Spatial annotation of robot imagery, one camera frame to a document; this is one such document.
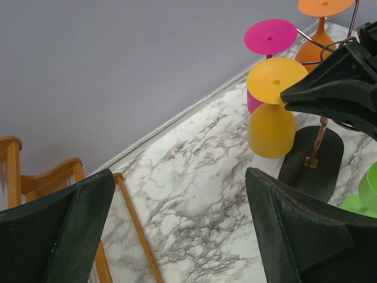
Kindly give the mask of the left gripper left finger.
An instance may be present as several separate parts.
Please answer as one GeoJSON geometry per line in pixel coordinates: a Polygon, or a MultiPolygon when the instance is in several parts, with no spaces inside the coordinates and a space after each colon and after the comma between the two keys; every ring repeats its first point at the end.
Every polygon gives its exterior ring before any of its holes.
{"type": "Polygon", "coordinates": [[[1,211],[1,282],[88,282],[114,191],[104,169],[1,211]]]}

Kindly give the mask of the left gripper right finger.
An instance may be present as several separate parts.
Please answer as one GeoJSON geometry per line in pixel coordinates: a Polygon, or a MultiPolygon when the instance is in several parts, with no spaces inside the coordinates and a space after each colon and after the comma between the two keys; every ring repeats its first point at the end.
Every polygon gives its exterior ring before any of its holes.
{"type": "Polygon", "coordinates": [[[246,190],[267,282],[376,282],[376,219],[297,191],[257,168],[246,190]]]}

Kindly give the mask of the yellow wine glass front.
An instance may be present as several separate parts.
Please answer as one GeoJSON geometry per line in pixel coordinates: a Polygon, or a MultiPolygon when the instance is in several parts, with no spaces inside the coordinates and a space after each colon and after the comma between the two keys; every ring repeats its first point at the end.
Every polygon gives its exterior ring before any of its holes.
{"type": "Polygon", "coordinates": [[[296,120],[280,94],[308,74],[299,62],[284,57],[265,59],[250,70],[246,86],[262,104],[251,114],[248,143],[258,156],[278,159],[292,149],[296,120]]]}

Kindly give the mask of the pink wine glass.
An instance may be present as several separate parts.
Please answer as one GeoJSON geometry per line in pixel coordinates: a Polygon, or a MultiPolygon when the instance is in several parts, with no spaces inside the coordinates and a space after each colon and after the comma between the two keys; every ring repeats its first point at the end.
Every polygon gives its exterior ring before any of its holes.
{"type": "Polygon", "coordinates": [[[267,19],[251,26],[244,35],[245,46],[266,59],[290,48],[297,38],[297,29],[285,19],[267,19]]]}

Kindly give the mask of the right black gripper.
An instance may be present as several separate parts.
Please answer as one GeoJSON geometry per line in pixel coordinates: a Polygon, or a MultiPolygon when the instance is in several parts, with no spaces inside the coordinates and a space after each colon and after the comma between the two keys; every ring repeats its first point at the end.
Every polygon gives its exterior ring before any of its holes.
{"type": "Polygon", "coordinates": [[[360,43],[337,49],[280,96],[290,102],[287,110],[327,117],[375,136],[376,113],[354,102],[376,101],[377,21],[356,30],[360,43]]]}

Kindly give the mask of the orange wine glass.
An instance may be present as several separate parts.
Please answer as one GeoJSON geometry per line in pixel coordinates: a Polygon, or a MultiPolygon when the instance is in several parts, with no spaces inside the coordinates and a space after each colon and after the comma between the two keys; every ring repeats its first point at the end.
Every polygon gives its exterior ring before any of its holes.
{"type": "MultiPolygon", "coordinates": [[[[301,13],[319,18],[318,28],[312,39],[322,45],[333,43],[332,39],[325,32],[325,19],[342,13],[352,6],[352,0],[300,0],[298,8],[301,13]]],[[[299,62],[319,61],[322,48],[306,41],[296,55],[295,60],[299,62]]]]}

